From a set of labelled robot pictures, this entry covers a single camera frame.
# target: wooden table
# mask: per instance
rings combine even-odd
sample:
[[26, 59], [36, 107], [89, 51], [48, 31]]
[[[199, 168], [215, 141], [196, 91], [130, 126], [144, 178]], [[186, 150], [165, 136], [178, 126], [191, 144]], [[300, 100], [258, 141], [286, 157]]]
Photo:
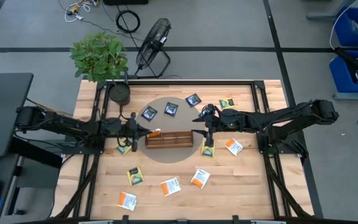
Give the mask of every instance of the wooden table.
[[[265, 86], [270, 110], [287, 107], [280, 80], [265, 80]], [[75, 118], [89, 120], [95, 91], [95, 83], [82, 81]], [[255, 111], [251, 89], [244, 85], [136, 85], [131, 86], [131, 102], [124, 107], [123, 114], [140, 113], [147, 103], [157, 98], [171, 96], [185, 99], [194, 93], [202, 99], [202, 103], [196, 106], [199, 111], [204, 105], [218, 105], [219, 99], [229, 96], [233, 97], [236, 110]], [[118, 115], [119, 107], [111, 101], [107, 117]], [[224, 147], [231, 137], [244, 146], [237, 157]], [[91, 219], [121, 220], [123, 215], [129, 215], [131, 220], [231, 220], [233, 215], [239, 215], [241, 220], [273, 218], [264, 160], [258, 150], [256, 135], [216, 133], [214, 139], [216, 149], [213, 158], [201, 156], [200, 151], [196, 151], [184, 161], [173, 164], [155, 162], [140, 150], [122, 156], [114, 148], [116, 140], [108, 139], [99, 160]], [[280, 158], [287, 189], [306, 212], [313, 214], [300, 159], [294, 154], [282, 154]], [[74, 194], [82, 159], [82, 155], [75, 155], [62, 167], [52, 215], [60, 212]], [[137, 166], [142, 169], [144, 182], [130, 186], [126, 172]], [[204, 169], [211, 174], [202, 190], [190, 183], [196, 169]], [[160, 183], [174, 177], [179, 178], [181, 191], [164, 197]], [[137, 196], [133, 212], [117, 206], [122, 191]], [[283, 215], [282, 198], [277, 188], [276, 194], [280, 214]], [[83, 198], [80, 215], [85, 209], [86, 197]]]

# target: gray floor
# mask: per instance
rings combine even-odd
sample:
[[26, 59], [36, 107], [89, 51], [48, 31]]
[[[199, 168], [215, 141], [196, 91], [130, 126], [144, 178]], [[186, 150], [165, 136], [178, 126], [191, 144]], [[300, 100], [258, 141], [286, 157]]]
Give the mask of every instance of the gray floor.
[[[74, 0], [61, 0], [67, 6]], [[339, 1], [270, 0], [282, 47], [329, 47], [332, 21], [308, 21], [313, 11], [330, 11]], [[166, 46], [273, 47], [263, 2], [260, 0], [150, 0], [146, 6], [129, 6], [142, 25], [135, 37], [144, 38], [159, 17], [172, 23]], [[114, 18], [115, 7], [106, 6]], [[87, 21], [116, 31], [103, 8], [82, 13]], [[57, 0], [6, 0], [0, 11], [0, 47], [70, 47], [74, 41], [99, 29], [76, 21], [66, 23]], [[126, 46], [130, 39], [119, 36]], [[275, 53], [269, 52], [169, 52], [172, 63], [165, 72], [183, 78], [282, 79]], [[80, 80], [69, 53], [0, 53], [0, 72], [32, 72], [29, 98], [72, 113]], [[129, 73], [136, 69], [135, 53], [128, 53]], [[336, 88], [329, 70], [334, 54], [284, 53], [296, 102], [314, 98], [331, 100]], [[161, 69], [164, 58], [152, 64]], [[305, 130], [306, 143], [325, 218], [358, 220], [358, 101], [336, 101], [341, 115], [331, 126]], [[27, 137], [61, 139], [48, 132]], [[25, 189], [18, 207], [29, 213], [5, 217], [1, 223], [46, 218], [52, 203], [51, 188]]]

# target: fan grille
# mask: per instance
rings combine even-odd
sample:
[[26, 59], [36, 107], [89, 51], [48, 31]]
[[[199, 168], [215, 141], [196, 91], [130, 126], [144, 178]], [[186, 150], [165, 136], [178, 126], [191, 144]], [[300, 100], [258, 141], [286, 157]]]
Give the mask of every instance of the fan grille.
[[136, 57], [136, 64], [140, 69], [150, 65], [163, 47], [164, 43], [161, 43], [161, 40], [165, 42], [170, 29], [171, 23], [166, 18], [160, 18], [150, 29]]

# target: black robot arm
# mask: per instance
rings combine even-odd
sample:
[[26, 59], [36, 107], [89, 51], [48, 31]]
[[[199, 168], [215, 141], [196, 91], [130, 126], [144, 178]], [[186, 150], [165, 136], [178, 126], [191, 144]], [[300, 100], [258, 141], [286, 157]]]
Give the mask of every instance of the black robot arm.
[[[213, 145], [213, 133], [245, 132], [266, 133], [270, 144], [283, 141], [288, 135], [300, 131], [313, 124], [329, 125], [338, 118], [333, 104], [327, 100], [314, 100], [300, 103], [292, 108], [285, 108], [269, 113], [245, 112], [226, 109], [209, 104], [205, 106], [199, 118], [193, 122], [205, 122], [208, 131], [192, 130], [206, 138], [205, 145]], [[283, 126], [273, 124], [290, 121]]]
[[132, 138], [132, 150], [137, 149], [137, 140], [152, 133], [136, 123], [135, 113], [125, 124], [119, 118], [106, 118], [99, 121], [81, 121], [60, 115], [53, 111], [45, 111], [36, 106], [25, 106], [20, 109], [16, 119], [19, 131], [47, 130], [75, 138], [82, 145], [93, 147], [100, 139]]

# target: green plant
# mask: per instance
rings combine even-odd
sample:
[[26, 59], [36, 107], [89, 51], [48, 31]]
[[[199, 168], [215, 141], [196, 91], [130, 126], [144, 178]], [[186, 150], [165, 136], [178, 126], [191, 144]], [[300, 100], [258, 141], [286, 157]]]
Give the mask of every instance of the green plant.
[[70, 49], [71, 59], [78, 68], [75, 77], [84, 73], [91, 82], [120, 79], [121, 72], [128, 71], [125, 51], [124, 44], [114, 35], [100, 32], [87, 36]]

